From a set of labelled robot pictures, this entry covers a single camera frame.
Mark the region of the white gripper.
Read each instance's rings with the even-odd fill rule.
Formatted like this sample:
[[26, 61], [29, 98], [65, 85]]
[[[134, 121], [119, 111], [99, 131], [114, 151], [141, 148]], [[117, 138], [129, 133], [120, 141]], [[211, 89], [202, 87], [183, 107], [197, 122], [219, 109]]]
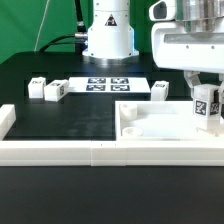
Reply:
[[220, 73], [217, 96], [224, 104], [224, 0], [158, 0], [149, 18], [156, 65], [185, 70], [191, 97], [199, 72]]

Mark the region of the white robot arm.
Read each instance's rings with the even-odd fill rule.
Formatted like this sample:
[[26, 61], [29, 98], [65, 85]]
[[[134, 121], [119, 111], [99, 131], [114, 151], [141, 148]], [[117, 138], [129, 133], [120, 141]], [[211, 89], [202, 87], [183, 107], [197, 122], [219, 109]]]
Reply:
[[[93, 0], [86, 61], [119, 63], [139, 55], [129, 9], [130, 0]], [[191, 88], [200, 84], [200, 72], [217, 73], [218, 100], [224, 104], [224, 0], [158, 0], [149, 18], [156, 65], [182, 70]]]

